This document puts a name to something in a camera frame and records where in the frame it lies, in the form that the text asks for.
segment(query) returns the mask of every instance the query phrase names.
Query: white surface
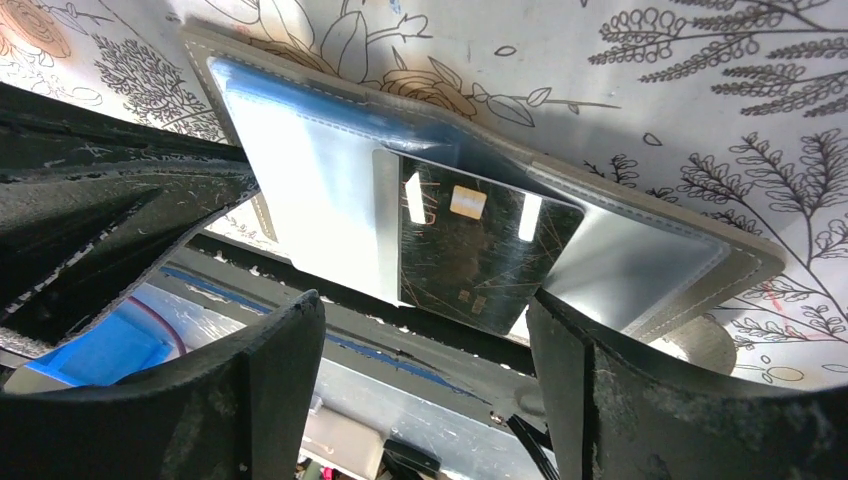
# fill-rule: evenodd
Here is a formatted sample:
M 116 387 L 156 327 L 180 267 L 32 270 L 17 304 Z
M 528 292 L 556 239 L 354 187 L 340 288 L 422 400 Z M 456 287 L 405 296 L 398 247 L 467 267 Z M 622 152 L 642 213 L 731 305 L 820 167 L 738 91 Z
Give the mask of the white surface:
M 306 418 L 300 453 L 357 480 L 374 480 L 383 439 L 377 431 L 321 408 Z
M 813 111 L 824 105 L 838 110 L 831 102 L 844 101 L 844 50 L 781 53 L 844 38 L 844 1 L 701 2 L 728 5 L 727 11 L 665 0 L 66 3 L 45 2 L 42 9 L 28 1 L 0 4 L 0 81 L 129 121 L 220 140 L 176 29 L 181 19 L 196 18 L 263 40 L 268 43 L 260 46 L 286 58 L 437 103 L 523 144 L 575 165 L 586 162 L 607 178 L 775 240 L 790 252 L 785 276 L 713 312 L 737 339 L 734 374 L 796 388 L 848 382 L 846 179 L 828 177 L 821 205 L 798 207 L 791 199 L 793 188 L 807 199 L 824 198 L 815 179 L 822 178 L 817 172 L 825 163 L 830 171 L 845 171 L 836 167 L 848 162 L 848 115 Z M 764 4 L 785 13 L 760 14 L 729 32 L 695 22 L 721 23 L 724 15 L 744 15 Z M 29 8 L 30 15 L 9 15 L 12 8 Z M 11 24 L 9 18 L 30 20 Z M 633 31 L 644 33 L 628 37 Z M 645 42 L 647 53 L 656 56 L 636 52 L 621 56 L 632 60 L 624 63 L 589 61 L 621 48 L 616 40 Z M 687 61 L 695 67 L 681 78 L 639 81 Z M 742 70 L 725 74 L 732 68 Z M 778 74 L 763 70 L 757 77 L 751 73 L 756 68 Z M 743 87 L 757 81 L 762 85 Z M 715 93 L 743 88 L 744 96 Z M 788 112 L 742 114 L 792 95 L 807 99 L 805 91 L 814 97 L 810 88 L 826 98 L 795 102 L 801 107 Z M 791 168 L 790 178 L 800 186 L 781 185 L 763 158 Z M 720 182 L 711 182 L 706 170 Z M 712 193 L 705 187 L 713 187 Z M 278 248 L 257 234 L 251 226 L 256 222 L 245 206 L 213 229 L 259 248 Z

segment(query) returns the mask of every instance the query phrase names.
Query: wire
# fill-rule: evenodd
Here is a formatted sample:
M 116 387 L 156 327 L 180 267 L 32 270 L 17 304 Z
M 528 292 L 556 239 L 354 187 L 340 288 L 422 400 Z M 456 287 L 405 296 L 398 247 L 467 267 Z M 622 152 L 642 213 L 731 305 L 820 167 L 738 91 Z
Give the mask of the wire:
M 156 312 L 156 310 L 153 310 L 146 303 L 142 302 L 141 300 L 139 300 L 139 299 L 137 299 L 133 296 L 130 296 L 129 298 L 127 298 L 127 301 L 130 302 L 131 304 L 135 305 L 139 310 L 146 313 L 150 318 L 155 320 L 156 323 L 161 325 L 162 328 L 164 328 L 166 332 L 168 332 L 168 335 L 171 337 L 171 339 L 174 340 L 174 344 L 177 346 L 177 351 L 180 353 L 180 356 L 183 356 L 183 355 L 186 354 L 185 342 L 183 342 L 183 339 L 180 338 L 180 334 L 177 333 L 176 330 L 174 330 L 174 327 L 172 327 L 171 324 L 168 323 L 168 321 L 165 320 L 162 317 L 162 315 L 159 315 L 159 313 Z
M 527 453 L 530 454 L 530 458 L 533 459 L 533 463 L 536 464 L 542 477 L 545 480 L 559 480 L 559 472 L 551 461 L 548 460 L 548 456 L 542 451 L 542 446 L 534 438 L 535 436 L 544 434 L 536 430 L 536 427 L 530 425 L 518 415 L 509 417 L 506 424 L 518 438 L 518 441 L 521 442 L 521 445 L 524 446 L 524 449 L 527 450 Z M 531 433 L 533 430 L 536 430 L 536 435 Z

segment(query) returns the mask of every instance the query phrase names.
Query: leaf illustration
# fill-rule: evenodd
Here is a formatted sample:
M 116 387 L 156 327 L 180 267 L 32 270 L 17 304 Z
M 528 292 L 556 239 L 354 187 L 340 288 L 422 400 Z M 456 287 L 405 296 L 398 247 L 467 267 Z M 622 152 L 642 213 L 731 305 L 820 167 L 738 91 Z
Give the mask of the leaf illustration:
M 56 98 L 74 105 L 88 105 L 91 107 L 103 103 L 103 96 L 94 90 L 86 87 L 74 87 L 70 92 L 64 88 L 56 92 Z
M 848 366 L 840 365 L 838 363 L 827 363 L 822 365 L 822 368 L 836 373 L 848 373 Z
M 367 34 L 362 12 L 350 12 L 330 26 L 321 43 L 321 56 L 340 77 L 359 83 L 368 74 Z
M 755 372 L 762 372 L 762 371 L 765 370 L 763 367 L 759 367 L 757 365 L 743 365 L 743 364 L 737 364 L 736 368 L 739 368 L 739 369 L 742 369 L 742 370 L 753 370 Z
M 258 5 L 253 2 L 242 0 L 241 2 L 233 2 L 231 0 L 206 0 L 206 3 L 218 10 L 230 20 L 251 25 L 259 20 Z
M 592 172 L 593 174 L 595 174 L 595 175 L 597 175 L 601 178 L 607 178 L 607 176 L 606 176 L 606 174 L 604 174 L 604 172 L 598 170 L 597 165 L 593 165 L 593 164 L 587 162 L 586 160 L 583 160 L 583 165 L 586 165 L 586 167 L 589 168 L 589 171 Z
M 736 6 L 736 0 L 671 0 L 679 5 L 711 8 L 713 10 L 731 10 Z
M 530 112 L 514 99 L 506 95 L 493 95 L 486 101 L 489 110 L 504 120 L 523 125 L 525 127 L 534 127 L 533 117 Z
M 495 55 L 498 57 L 509 57 L 511 55 L 515 55 L 516 52 L 518 52 L 518 49 L 512 45 L 504 45 L 495 50 Z
M 50 68 L 50 67 L 56 65 L 56 62 L 53 61 L 52 55 L 48 54 L 47 52 L 42 52 L 38 56 L 38 64 L 41 65 L 42 67 Z
M 545 103 L 545 100 L 548 99 L 548 96 L 551 94 L 551 87 L 542 87 L 537 88 L 530 92 L 530 95 L 527 95 L 527 105 L 531 107 L 538 107 L 539 105 Z
M 775 278 L 751 287 L 747 292 L 742 294 L 742 298 L 800 302 L 816 293 L 813 290 L 797 287 Z
M 436 60 L 433 57 L 427 57 L 430 59 L 430 64 L 433 65 L 433 69 L 436 70 L 436 73 L 439 74 L 440 77 L 450 86 L 455 88 L 458 91 L 462 90 L 462 77 L 456 74 L 453 70 L 448 68 L 444 63 Z
M 822 75 L 806 79 L 800 90 L 768 103 L 743 108 L 742 115 L 763 116 L 775 113 L 789 113 L 804 107 L 813 106 L 830 95 L 842 93 L 848 86 L 848 71 Z
M 35 85 L 33 85 L 30 88 L 30 91 L 32 93 L 44 95 L 45 97 L 49 97 L 49 96 L 51 96 L 50 94 L 53 93 L 53 89 L 51 88 L 51 85 L 43 79 L 41 81 L 39 81 L 38 83 L 36 83 Z
M 807 340 L 807 336 L 796 330 L 795 327 L 793 327 L 792 325 L 786 326 L 786 333 L 792 337 Z
M 745 55 L 753 55 L 760 51 L 760 44 L 754 39 L 754 34 L 728 35 L 723 40 L 715 40 L 702 48 L 699 53 L 692 55 L 683 63 L 677 63 L 665 70 L 643 75 L 639 78 L 643 83 L 668 82 L 694 75 L 707 67 L 716 67 Z
M 786 95 L 789 89 L 798 83 L 798 77 L 807 69 L 794 63 L 735 67 L 726 69 L 726 77 L 746 78 L 751 81 L 722 83 L 710 89 L 719 95 L 739 95 L 743 97 L 775 97 Z
M 810 215 L 820 208 L 848 202 L 848 138 L 834 128 L 801 137 L 801 163 L 808 167 L 805 181 Z
M 828 222 L 828 229 L 816 235 L 819 251 L 812 258 L 848 258 L 848 225 L 837 218 Z
M 651 132 L 646 132 L 644 135 L 642 135 L 642 141 L 652 147 L 662 146 L 662 142 L 660 141 L 660 139 L 657 138 L 657 136 Z
M 290 40 L 291 40 L 291 43 L 293 43 L 293 44 L 294 44 L 295 48 L 297 48 L 297 49 L 298 49 L 298 50 L 300 50 L 301 52 L 303 52 L 303 53 L 311 52 L 311 50 L 309 50 L 309 45 L 307 45 L 307 44 L 303 43 L 302 41 L 300 41 L 300 39 L 299 39 L 299 38 L 297 38 L 297 37 L 291 37 L 291 39 L 290 39 Z
M 705 214 L 708 217 L 718 220 L 721 223 L 726 225 L 730 225 L 731 227 L 736 227 L 739 230 L 748 232 L 753 235 L 762 235 L 763 231 L 757 228 L 757 220 L 754 218 L 748 218 L 744 214 L 736 214 L 736 210 L 730 208 L 723 212 L 714 212 L 710 214 Z
M 804 310 L 804 316 L 811 319 L 810 325 L 825 330 L 831 335 L 845 331 L 845 325 L 843 325 L 844 320 L 842 318 L 825 318 L 824 314 L 829 311 L 827 305 L 819 305 L 815 308 L 805 305 L 801 307 L 801 309 Z
M 610 165 L 612 166 L 612 180 L 615 183 L 636 188 L 636 183 L 631 182 L 631 180 L 639 178 L 639 174 L 633 170 L 639 165 L 639 162 L 619 153 L 610 159 Z
M 410 17 L 408 14 L 404 14 L 403 18 L 397 23 L 395 27 L 395 31 L 392 32 L 394 35 L 400 35 L 400 37 L 406 41 L 407 38 L 433 38 L 430 35 L 424 35 L 424 30 L 427 30 L 427 24 L 430 23 L 430 20 L 427 19 L 426 15 L 414 15 Z M 380 32 L 375 33 L 375 38 L 385 38 Z
M 392 47 L 392 55 L 395 57 L 395 65 L 398 66 L 399 70 L 409 70 L 409 68 L 406 67 L 406 62 L 403 61 L 403 57 L 400 56 L 395 47 Z
M 480 103 L 489 100 L 489 93 L 486 91 L 485 88 L 483 88 L 482 85 L 477 82 L 471 84 L 471 96 L 474 98 L 475 101 Z
M 94 65 L 101 82 L 124 98 L 124 107 L 139 123 L 206 140 L 223 138 L 215 113 L 183 88 L 185 80 L 174 65 L 137 40 L 116 43 L 97 34 L 91 38 L 100 50 L 101 59 Z M 71 93 L 91 97 L 91 92 Z
M 845 60 L 848 59 L 848 37 L 825 38 L 778 48 L 769 52 L 766 58 L 771 60 L 797 60 L 801 58 L 839 58 Z
M 749 5 L 732 15 L 695 18 L 692 27 L 711 32 L 738 32 L 755 28 L 774 28 L 783 21 L 783 12 L 770 5 Z
M 383 84 L 376 81 L 376 80 L 368 80 L 367 82 L 360 82 L 359 84 L 362 85 L 363 87 L 371 88 L 371 89 L 374 89 L 374 90 L 379 90 L 379 89 L 383 88 Z
M 753 340 L 751 340 L 750 338 L 745 338 L 741 335 L 736 335 L 733 337 L 733 346 L 736 347 L 736 350 L 744 348 L 745 350 L 750 351 L 756 348 L 756 345 L 754 345 Z
M 50 14 L 53 15 L 53 18 L 59 20 L 66 27 L 77 31 L 83 35 L 88 35 L 88 32 L 85 31 L 85 28 L 83 28 L 83 26 L 80 25 L 77 19 L 73 17 L 70 13 L 65 12 L 64 10 L 53 9 Z
M 836 115 L 837 113 L 848 112 L 848 93 L 837 98 L 832 102 L 819 105 L 818 107 L 804 112 L 804 117 L 826 117 L 828 115 Z
M 743 144 L 729 150 L 747 154 L 737 157 L 736 162 L 755 167 L 745 173 L 755 178 L 754 185 L 769 189 L 767 197 L 777 200 L 769 204 L 769 208 L 776 212 L 804 212 L 810 196 L 804 174 L 795 174 L 794 164 L 783 163 L 783 151 L 771 150 L 769 142 L 760 142 L 756 132 L 743 137 L 742 141 Z
M 730 200 L 741 201 L 751 191 L 751 183 L 743 183 L 738 174 L 728 174 L 730 166 L 727 163 L 716 164 L 712 155 L 701 157 L 693 153 L 689 155 L 689 163 L 680 167 L 684 184 L 678 186 L 677 191 L 686 193 L 690 198 L 724 205 Z
M 659 189 L 651 188 L 645 190 L 645 193 L 651 195 L 652 197 L 657 197 L 660 200 L 665 200 L 668 203 L 677 203 L 677 201 L 679 200 L 679 198 L 672 195 L 672 193 L 674 193 L 674 189 L 669 187 L 662 187 Z
M 307 50 L 312 48 L 315 32 L 297 0 L 258 0 L 257 8 L 259 22 L 271 40 L 292 43 L 297 39 L 306 45 Z
M 620 43 L 628 47 L 648 47 L 658 41 L 676 38 L 686 26 L 687 21 L 671 10 L 660 12 L 656 8 L 622 11 L 601 26 L 601 38 L 605 42 Z M 641 52 L 633 48 L 632 52 Z M 640 62 L 637 58 L 624 61 Z

